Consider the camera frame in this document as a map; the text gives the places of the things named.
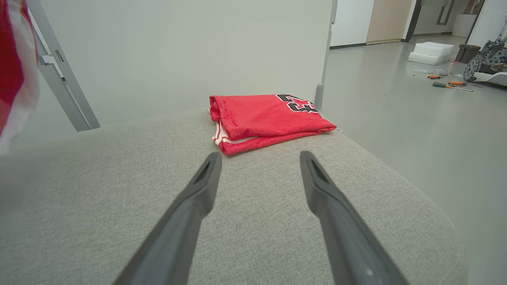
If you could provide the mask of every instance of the folded jersey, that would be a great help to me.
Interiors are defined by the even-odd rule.
[[[211,96],[213,141],[229,156],[332,131],[315,106],[291,95]]]

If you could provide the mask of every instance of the baseboard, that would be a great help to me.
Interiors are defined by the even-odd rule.
[[[435,36],[438,37],[439,35],[452,35],[452,32],[448,31],[448,32],[418,33],[412,35],[412,37],[435,37]]]
[[[366,42],[367,45],[376,45],[376,44],[387,44],[387,43],[396,43],[399,42],[401,39],[392,39],[392,40],[381,40],[381,41],[371,41]]]
[[[353,44],[353,45],[343,45],[343,46],[333,46],[333,47],[329,47],[330,50],[336,50],[336,49],[343,49],[343,48],[352,48],[352,47],[362,47],[362,46],[365,46],[366,43],[362,43],[362,44]]]

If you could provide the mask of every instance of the screwdriver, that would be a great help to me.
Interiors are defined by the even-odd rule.
[[[443,88],[455,88],[455,89],[459,89],[459,90],[473,92],[473,90],[468,90],[468,89],[463,89],[463,88],[458,88],[458,87],[452,87],[450,85],[447,85],[447,84],[444,84],[444,83],[440,83],[440,82],[433,82],[433,86],[435,86],[435,87],[443,87]]]
[[[448,84],[451,85],[452,87],[470,85],[470,86],[482,88],[482,86],[478,86],[478,85],[474,85],[474,84],[470,84],[470,83],[465,83],[463,81],[451,81]]]

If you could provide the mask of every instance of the wooden door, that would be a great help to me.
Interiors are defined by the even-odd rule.
[[[367,43],[397,42],[405,35],[410,12],[409,0],[375,0]]]

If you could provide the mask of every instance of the gray upholstered seat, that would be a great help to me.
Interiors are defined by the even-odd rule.
[[[2,284],[109,284],[204,158],[206,110],[102,127],[0,157]],[[463,245],[421,191],[345,135],[224,157],[190,283],[323,283],[332,274],[307,207],[310,150],[413,284],[464,284]]]

